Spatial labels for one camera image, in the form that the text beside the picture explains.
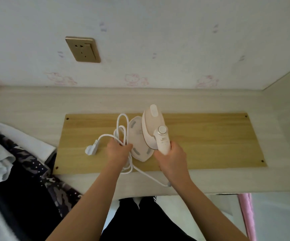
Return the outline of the person's right hand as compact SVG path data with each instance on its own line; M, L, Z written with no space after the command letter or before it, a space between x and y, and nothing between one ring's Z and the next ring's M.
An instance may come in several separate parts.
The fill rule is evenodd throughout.
M180 188L192 183L187 168L187 156L183 148L171 141L171 150L164 159L156 159L160 170L174 188Z

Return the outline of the person's left hand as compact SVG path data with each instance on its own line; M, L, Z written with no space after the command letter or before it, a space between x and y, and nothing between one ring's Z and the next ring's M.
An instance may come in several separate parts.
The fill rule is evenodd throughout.
M127 164L129 154L107 154L107 165L122 171Z

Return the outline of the white pink handheld steam iron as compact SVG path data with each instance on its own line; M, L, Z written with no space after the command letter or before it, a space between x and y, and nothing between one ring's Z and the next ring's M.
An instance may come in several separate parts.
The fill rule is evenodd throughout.
M151 158L155 150L164 155L171 151L168 128L161 110L152 104L142 116L134 117L128 126L128 140L133 145L131 155L140 162Z

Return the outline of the person's right forearm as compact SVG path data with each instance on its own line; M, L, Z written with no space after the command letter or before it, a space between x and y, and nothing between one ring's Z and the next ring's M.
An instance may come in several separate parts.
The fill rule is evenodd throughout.
M206 241L250 241L190 178L170 180Z

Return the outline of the person's left forearm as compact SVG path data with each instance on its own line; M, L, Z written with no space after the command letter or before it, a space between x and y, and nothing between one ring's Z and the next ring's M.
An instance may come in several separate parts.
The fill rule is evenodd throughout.
M108 163L46 241L99 241L122 168Z

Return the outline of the light wooden board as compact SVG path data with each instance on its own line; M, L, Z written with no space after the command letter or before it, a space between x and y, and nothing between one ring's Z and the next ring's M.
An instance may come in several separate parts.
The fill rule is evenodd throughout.
M119 113L67 114L64 118L54 174L99 173L105 166L109 137L96 155L85 153L102 134L112 134ZM247 113L163 114L169 138L187 154L189 169L267 167Z

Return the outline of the person's black trousers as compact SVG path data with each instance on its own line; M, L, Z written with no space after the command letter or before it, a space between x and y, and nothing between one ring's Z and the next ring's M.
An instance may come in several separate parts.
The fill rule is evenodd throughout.
M119 207L99 241L196 241L156 203L155 196L119 200Z

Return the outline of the camouflage print garment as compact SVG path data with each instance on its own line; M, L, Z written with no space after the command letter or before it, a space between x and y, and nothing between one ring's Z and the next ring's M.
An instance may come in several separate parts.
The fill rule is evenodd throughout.
M52 174L52 169L48 166L48 163L51 163L52 160L47 164L40 162L34 155L18 146L2 133L0 133L0 145L15 156L15 161L18 161L33 177L40 180L41 185L47 189L63 219L80 200L82 195Z

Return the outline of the white folded cloth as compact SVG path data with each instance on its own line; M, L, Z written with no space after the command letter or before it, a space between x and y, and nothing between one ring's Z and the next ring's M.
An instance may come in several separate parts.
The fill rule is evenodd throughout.
M47 164L56 154L56 147L38 140L11 126L0 123L0 133L34 155L42 163Z

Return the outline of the pink cloth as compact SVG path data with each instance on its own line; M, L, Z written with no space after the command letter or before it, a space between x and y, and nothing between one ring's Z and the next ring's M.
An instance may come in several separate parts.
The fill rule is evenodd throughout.
M257 241L251 193L238 194L238 200L243 215L247 237L250 241Z

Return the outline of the black garment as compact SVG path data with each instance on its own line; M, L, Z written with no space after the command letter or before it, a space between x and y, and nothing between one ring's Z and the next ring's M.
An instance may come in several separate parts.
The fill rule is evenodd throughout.
M47 189L18 161L0 182L0 212L20 241L45 241L62 220Z

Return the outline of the gold wall socket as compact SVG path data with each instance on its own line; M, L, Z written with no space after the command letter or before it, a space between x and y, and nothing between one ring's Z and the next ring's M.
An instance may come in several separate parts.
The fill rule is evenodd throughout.
M76 61L101 63L96 40L94 38L66 36L65 40Z

